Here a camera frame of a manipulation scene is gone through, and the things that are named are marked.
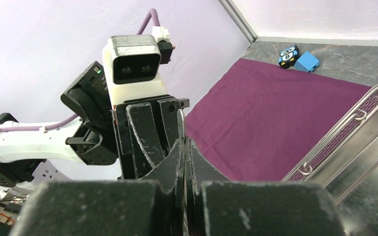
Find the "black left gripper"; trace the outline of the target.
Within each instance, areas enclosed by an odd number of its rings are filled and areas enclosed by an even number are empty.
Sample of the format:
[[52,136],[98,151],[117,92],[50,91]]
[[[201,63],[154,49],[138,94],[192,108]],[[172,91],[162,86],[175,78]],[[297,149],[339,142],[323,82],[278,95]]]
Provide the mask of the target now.
[[141,179],[162,162],[178,139],[177,111],[187,98],[161,95],[126,101],[112,112],[124,179]]

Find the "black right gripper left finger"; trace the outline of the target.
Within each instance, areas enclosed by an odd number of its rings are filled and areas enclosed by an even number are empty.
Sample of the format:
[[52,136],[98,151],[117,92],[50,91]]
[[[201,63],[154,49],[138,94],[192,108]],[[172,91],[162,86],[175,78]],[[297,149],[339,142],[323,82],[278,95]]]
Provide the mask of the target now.
[[12,236],[182,236],[183,142],[141,180],[63,181],[38,186]]

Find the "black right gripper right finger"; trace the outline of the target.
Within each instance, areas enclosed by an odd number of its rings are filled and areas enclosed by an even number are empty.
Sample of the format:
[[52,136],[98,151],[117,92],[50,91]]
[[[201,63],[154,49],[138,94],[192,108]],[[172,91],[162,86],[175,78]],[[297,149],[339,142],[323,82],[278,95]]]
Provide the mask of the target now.
[[343,236],[328,192],[309,182],[228,180],[186,139],[190,236]]

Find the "steel forceps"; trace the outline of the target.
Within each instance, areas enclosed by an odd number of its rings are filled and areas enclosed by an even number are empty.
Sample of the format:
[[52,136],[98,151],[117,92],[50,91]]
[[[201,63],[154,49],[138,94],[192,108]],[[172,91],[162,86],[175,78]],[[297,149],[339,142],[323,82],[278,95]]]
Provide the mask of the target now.
[[185,113],[183,109],[179,109],[177,111],[177,128],[178,128],[179,139],[181,141],[182,146],[184,146],[186,142],[186,128],[185,128]]

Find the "purple cloth wrap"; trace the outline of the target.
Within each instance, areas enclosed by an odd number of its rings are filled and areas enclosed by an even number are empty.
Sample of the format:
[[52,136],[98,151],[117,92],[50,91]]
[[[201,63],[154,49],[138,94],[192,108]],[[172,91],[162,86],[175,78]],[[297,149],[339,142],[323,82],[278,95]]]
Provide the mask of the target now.
[[279,181],[368,90],[239,59],[187,115],[186,128],[229,179]]

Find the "metal mesh instrument tray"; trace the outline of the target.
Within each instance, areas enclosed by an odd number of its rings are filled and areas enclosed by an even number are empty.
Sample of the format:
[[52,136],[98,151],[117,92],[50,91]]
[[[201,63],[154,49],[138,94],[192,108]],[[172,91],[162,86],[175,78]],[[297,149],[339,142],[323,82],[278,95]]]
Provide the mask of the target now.
[[328,156],[378,105],[378,85],[372,87],[309,153],[284,177],[284,181],[309,181]]

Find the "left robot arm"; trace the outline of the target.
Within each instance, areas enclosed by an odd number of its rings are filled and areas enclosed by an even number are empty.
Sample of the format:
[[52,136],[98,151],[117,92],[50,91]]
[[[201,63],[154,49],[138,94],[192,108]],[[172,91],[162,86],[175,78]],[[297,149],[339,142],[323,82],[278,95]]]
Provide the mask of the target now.
[[102,65],[91,63],[62,93],[74,114],[56,123],[19,123],[0,115],[0,186],[33,189],[64,180],[53,160],[88,166],[119,163],[122,179],[139,179],[160,164],[178,138],[177,114],[187,99],[145,96],[111,107]]

